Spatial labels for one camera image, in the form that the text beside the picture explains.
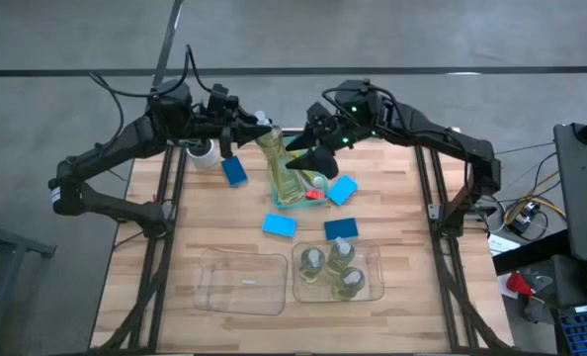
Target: clear plastic tray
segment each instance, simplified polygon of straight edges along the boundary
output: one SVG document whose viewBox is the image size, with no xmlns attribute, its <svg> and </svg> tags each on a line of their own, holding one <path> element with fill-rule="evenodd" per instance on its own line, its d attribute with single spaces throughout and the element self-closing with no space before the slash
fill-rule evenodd
<svg viewBox="0 0 587 356">
<path fill-rule="evenodd" d="M 350 267 L 359 268 L 365 277 L 364 288 L 349 302 L 377 301 L 383 297 L 383 276 L 381 275 L 381 260 L 379 248 L 369 241 L 348 240 L 355 247 L 355 257 L 349 263 Z M 293 247 L 292 268 L 293 268 L 293 296 L 301 303 L 326 303 L 344 302 L 333 296 L 333 284 L 335 277 L 330 275 L 324 268 L 313 283 L 307 283 L 301 277 L 300 257 L 307 247 L 317 247 L 322 252 L 326 261 L 333 246 L 332 241 L 306 243 L 302 242 Z"/>
<path fill-rule="evenodd" d="M 261 315 L 283 311 L 288 262 L 282 254 L 208 249 L 200 258 L 200 266 L 195 308 Z"/>
<path fill-rule="evenodd" d="M 274 206 L 276 206 L 276 208 L 278 208 L 279 210 L 287 210 L 287 209 L 315 207 L 315 206 L 322 205 L 322 204 L 326 203 L 328 201 L 328 196 L 329 196 L 328 179 L 326 179 L 325 176 L 318 174 L 318 173 L 314 174 L 314 176 L 320 177 L 322 179 L 322 188 L 318 189 L 318 190 L 324 194 L 324 199 L 309 200 L 306 198 L 302 198 L 301 200 L 299 200 L 293 204 L 283 204 L 283 202 L 281 202 L 281 200 L 278 198 L 278 192 L 276 192 L 276 187 L 274 186 L 274 184 L 272 184 L 272 201 L 274 203 Z M 306 186 L 304 187 L 304 191 L 305 191 L 305 193 L 308 191 L 308 188 Z"/>
</svg>

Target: red object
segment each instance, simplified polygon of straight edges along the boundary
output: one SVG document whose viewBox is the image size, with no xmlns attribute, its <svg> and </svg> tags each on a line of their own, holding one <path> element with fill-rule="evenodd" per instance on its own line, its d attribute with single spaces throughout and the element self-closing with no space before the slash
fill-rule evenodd
<svg viewBox="0 0 587 356">
<path fill-rule="evenodd" d="M 306 199 L 310 199 L 310 200 L 324 199 L 324 194 L 322 192 L 318 192 L 318 191 L 306 191 L 306 194 L 304 196 L 306 197 Z"/>
<path fill-rule="evenodd" d="M 534 294 L 531 286 L 529 286 L 518 272 L 511 273 L 511 276 L 507 280 L 507 288 L 511 292 L 522 293 L 525 296 L 532 296 Z"/>
</svg>

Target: metal bracket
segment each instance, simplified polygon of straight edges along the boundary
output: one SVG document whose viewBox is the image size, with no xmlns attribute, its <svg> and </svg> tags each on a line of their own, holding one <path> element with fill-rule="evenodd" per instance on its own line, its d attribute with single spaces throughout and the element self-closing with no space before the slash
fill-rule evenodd
<svg viewBox="0 0 587 356">
<path fill-rule="evenodd" d="M 428 218 L 431 221 L 437 221 L 441 217 L 443 206 L 441 204 L 428 204 Z"/>
</svg>

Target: yellow wire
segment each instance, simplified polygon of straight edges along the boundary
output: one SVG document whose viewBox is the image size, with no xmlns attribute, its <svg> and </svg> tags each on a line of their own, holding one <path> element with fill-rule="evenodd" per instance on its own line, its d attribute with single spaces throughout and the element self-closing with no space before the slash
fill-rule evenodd
<svg viewBox="0 0 587 356">
<path fill-rule="evenodd" d="M 549 202 L 542 202 L 542 201 L 539 201 L 539 200 L 537 200 L 537 197 L 533 197 L 533 198 L 527 198 L 527 197 L 531 196 L 531 195 L 532 195 L 532 193 L 533 193 L 533 192 L 534 192 L 536 189 L 538 189 L 538 187 L 540 187 L 540 186 L 541 186 L 543 183 L 545 183 L 546 181 L 548 181 L 550 178 L 554 177 L 554 176 L 555 176 L 555 175 L 557 175 L 558 173 L 559 173 L 559 171 L 558 171 L 558 170 L 556 170 L 556 171 L 552 172 L 552 174 L 548 175 L 546 178 L 544 178 L 543 180 L 541 180 L 541 181 L 540 181 L 540 182 L 539 182 L 539 183 L 538 183 L 538 184 L 537 184 L 537 185 L 536 185 L 536 186 L 535 186 L 533 189 L 529 190 L 529 192 L 527 193 L 527 195 L 526 195 L 526 196 L 524 196 L 524 197 L 522 198 L 522 200 L 520 201 L 520 204 L 518 204 L 518 206 L 516 206 L 516 207 L 515 207 L 515 209 L 513 209 L 513 211 L 512 211 L 512 213 L 513 213 L 513 214 L 511 215 L 511 217 L 512 217 L 512 218 L 510 218 L 510 219 L 509 219 L 509 214 L 508 214 L 508 213 L 505 213 L 505 214 L 504 214 L 504 221 L 506 222 L 506 224 L 509 224 L 509 223 L 511 223 L 511 222 L 513 221 L 513 219 L 514 219 L 514 218 L 515 218 L 515 217 L 516 217 L 516 216 L 517 216 L 517 215 L 520 213 L 520 211 L 521 211 L 521 210 L 524 208 L 524 205 L 525 205 L 527 202 L 530 202 L 530 201 L 531 201 L 531 202 L 536 202 L 536 203 L 540 203 L 540 204 L 546 205 L 547 207 L 549 207 L 549 208 L 550 208 L 550 209 L 552 209 L 553 211 L 555 211 L 555 212 L 558 212 L 560 215 L 562 215 L 563 217 L 565 217 L 565 216 L 566 216 L 566 214 L 565 214 L 565 213 L 564 213 L 562 210 L 560 210 L 558 207 L 554 206 L 553 204 L 550 204 Z"/>
</svg>

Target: plastic lid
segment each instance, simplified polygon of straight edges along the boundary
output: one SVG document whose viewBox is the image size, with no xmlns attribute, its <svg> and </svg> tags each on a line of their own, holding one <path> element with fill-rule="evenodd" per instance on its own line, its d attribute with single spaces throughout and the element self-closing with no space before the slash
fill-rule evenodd
<svg viewBox="0 0 587 356">
<path fill-rule="evenodd" d="M 335 242 L 337 242 L 340 254 L 346 255 L 351 252 L 351 245 L 348 242 L 346 242 L 344 238 L 338 237 L 335 239 Z"/>
<path fill-rule="evenodd" d="M 320 266 L 320 253 L 316 249 L 312 249 L 309 251 L 309 261 L 311 262 L 311 266 L 313 267 Z"/>
<path fill-rule="evenodd" d="M 360 271 L 352 271 L 348 276 L 344 277 L 344 283 L 346 284 L 357 284 L 362 279 Z"/>
<path fill-rule="evenodd" d="M 265 115 L 264 111 L 259 110 L 256 113 L 254 113 L 254 116 L 256 117 L 256 119 L 258 119 L 258 125 L 263 125 L 263 126 L 271 126 L 272 125 L 272 123 L 270 123 L 270 120 L 267 119 L 267 115 Z"/>
</svg>

